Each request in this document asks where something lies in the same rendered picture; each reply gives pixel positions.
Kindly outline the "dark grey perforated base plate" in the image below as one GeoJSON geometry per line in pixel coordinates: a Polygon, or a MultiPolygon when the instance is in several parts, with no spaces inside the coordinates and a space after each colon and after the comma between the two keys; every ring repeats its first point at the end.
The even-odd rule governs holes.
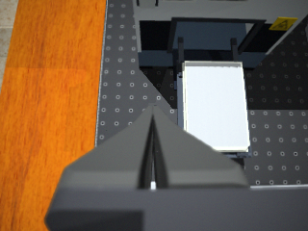
{"type": "MultiPolygon", "coordinates": [[[[308,185],[308,14],[244,71],[252,158],[249,186],[308,185]]],[[[177,125],[173,69],[139,68],[133,0],[106,0],[94,147],[159,106],[177,125]]]]}

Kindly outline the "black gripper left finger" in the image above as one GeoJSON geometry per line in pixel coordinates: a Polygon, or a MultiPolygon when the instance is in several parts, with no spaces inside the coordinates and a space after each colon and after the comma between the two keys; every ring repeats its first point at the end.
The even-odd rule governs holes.
{"type": "Polygon", "coordinates": [[[152,161],[153,107],[148,106],[132,124],[64,167],[56,190],[69,186],[151,189],[152,161]]]}

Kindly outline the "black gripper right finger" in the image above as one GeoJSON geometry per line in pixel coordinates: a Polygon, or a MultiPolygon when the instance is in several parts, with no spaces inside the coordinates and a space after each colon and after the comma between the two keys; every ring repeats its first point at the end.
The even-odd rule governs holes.
{"type": "Polygon", "coordinates": [[[250,188],[241,165],[173,123],[153,106],[156,189],[250,188]]]}

